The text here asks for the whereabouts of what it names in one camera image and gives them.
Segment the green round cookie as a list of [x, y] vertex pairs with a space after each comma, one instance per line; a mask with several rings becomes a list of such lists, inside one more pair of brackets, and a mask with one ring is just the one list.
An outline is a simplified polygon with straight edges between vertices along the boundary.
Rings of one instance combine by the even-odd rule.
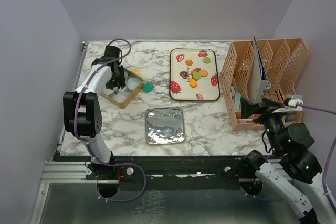
[[192, 78], [195, 80], [199, 80], [201, 78], [201, 75], [199, 72], [196, 71], [192, 74]]
[[205, 63], [205, 64], [211, 63], [211, 58], [210, 57], [204, 57], [203, 58], [203, 63]]

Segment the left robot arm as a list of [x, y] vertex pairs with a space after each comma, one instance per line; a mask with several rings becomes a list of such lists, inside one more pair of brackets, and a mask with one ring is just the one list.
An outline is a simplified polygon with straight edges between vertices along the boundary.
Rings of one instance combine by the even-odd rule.
[[63, 95], [64, 127], [81, 141], [90, 154], [91, 163], [97, 164], [104, 179], [115, 175], [113, 153], [102, 135], [102, 114], [98, 96], [104, 89], [118, 91], [125, 87], [122, 51], [116, 46], [106, 46], [104, 55], [91, 64], [91, 72], [74, 91]]

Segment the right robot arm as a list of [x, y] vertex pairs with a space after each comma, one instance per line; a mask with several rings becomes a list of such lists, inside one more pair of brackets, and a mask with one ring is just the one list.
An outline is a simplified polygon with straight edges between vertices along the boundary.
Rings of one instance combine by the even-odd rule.
[[305, 108], [302, 97], [288, 95], [283, 103], [267, 98], [259, 103], [241, 98], [240, 102], [242, 118], [258, 115], [253, 122], [264, 127], [272, 155], [280, 157], [282, 169], [299, 187], [281, 176], [257, 150], [242, 159], [242, 173], [256, 176], [278, 192], [301, 223], [335, 223], [335, 198], [326, 183], [329, 165], [322, 167], [309, 151], [314, 139], [304, 123], [285, 126], [282, 121], [289, 112]]

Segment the orange fish cookie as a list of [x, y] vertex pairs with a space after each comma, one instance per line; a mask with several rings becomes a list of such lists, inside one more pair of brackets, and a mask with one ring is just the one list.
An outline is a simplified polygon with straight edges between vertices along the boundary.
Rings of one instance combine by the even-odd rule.
[[189, 84], [192, 88], [195, 88], [197, 86], [197, 80], [195, 80], [193, 78], [189, 79], [188, 82], [189, 82]]

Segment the orange round cookie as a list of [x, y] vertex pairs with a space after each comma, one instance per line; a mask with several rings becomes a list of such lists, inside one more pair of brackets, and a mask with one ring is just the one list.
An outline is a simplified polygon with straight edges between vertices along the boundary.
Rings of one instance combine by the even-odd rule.
[[199, 73], [200, 73], [201, 77], [207, 77], [207, 75], [208, 75], [208, 71], [206, 69], [201, 69], [199, 71]]

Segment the orange flower cookie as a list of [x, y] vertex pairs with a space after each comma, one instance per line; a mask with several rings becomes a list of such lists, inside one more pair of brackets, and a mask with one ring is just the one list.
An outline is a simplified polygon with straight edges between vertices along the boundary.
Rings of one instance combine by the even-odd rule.
[[192, 60], [186, 60], [185, 63], [186, 63], [187, 66], [191, 66], [193, 64]]

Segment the aluminium frame rail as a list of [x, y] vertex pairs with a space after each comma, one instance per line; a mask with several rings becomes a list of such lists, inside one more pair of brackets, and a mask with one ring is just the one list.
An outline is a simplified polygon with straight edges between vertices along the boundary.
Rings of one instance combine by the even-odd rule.
[[30, 223], [88, 223], [95, 186], [83, 162], [45, 162]]

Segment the strawberry tray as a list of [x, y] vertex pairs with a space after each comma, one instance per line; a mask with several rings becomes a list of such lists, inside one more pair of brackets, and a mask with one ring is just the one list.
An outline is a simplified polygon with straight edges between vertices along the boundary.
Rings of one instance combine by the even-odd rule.
[[220, 97], [216, 54], [210, 49], [173, 49], [169, 80], [169, 95], [176, 101], [216, 101]]

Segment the peach file organizer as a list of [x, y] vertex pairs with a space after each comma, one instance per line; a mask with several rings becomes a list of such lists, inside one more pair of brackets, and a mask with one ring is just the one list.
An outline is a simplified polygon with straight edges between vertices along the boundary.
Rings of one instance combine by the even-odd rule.
[[284, 102], [295, 94], [307, 56], [301, 38], [233, 41], [219, 75], [232, 130], [261, 130], [261, 125], [252, 122], [256, 115], [243, 119], [240, 99]]

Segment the gold cookie tin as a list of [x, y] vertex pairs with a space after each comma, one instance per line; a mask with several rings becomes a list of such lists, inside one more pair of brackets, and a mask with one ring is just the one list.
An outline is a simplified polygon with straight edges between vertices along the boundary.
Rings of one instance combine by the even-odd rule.
[[104, 89], [100, 95], [117, 106], [120, 109], [126, 108], [129, 103], [138, 95], [142, 90], [144, 82], [143, 80], [132, 73], [131, 71], [124, 69], [125, 87], [118, 90]]

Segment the white folder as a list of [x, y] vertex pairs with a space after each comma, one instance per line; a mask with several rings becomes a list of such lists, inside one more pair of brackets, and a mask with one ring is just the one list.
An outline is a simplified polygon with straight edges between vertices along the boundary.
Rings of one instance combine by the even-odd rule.
[[263, 61], [255, 37], [253, 38], [252, 46], [254, 49], [254, 64], [249, 81], [249, 98], [253, 103], [258, 103], [262, 95], [270, 91], [271, 82], [266, 77], [266, 72], [262, 63]]

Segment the tin lid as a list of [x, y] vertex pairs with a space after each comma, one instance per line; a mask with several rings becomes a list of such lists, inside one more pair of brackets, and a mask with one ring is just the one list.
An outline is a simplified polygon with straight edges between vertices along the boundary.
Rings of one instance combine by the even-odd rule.
[[169, 145], [186, 140], [181, 107], [151, 108], [145, 112], [145, 140], [149, 145]]

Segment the white paper cup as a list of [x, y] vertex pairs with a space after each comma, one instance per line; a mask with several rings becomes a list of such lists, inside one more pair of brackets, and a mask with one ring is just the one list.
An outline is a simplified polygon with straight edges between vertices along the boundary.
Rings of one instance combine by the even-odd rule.
[[117, 102], [117, 103], [123, 103], [126, 99], [128, 98], [128, 96], [124, 93], [122, 94], [117, 94], [113, 97], [113, 99]]
[[134, 90], [139, 86], [139, 84], [141, 84], [141, 82], [142, 81], [140, 79], [132, 77], [127, 80], [127, 87], [129, 90]]
[[105, 89], [103, 89], [103, 91], [101, 92], [101, 94], [105, 94], [105, 95], [112, 95], [113, 93], [114, 93], [114, 91], [113, 90], [111, 90], [111, 89], [107, 89], [107, 88], [105, 88]]

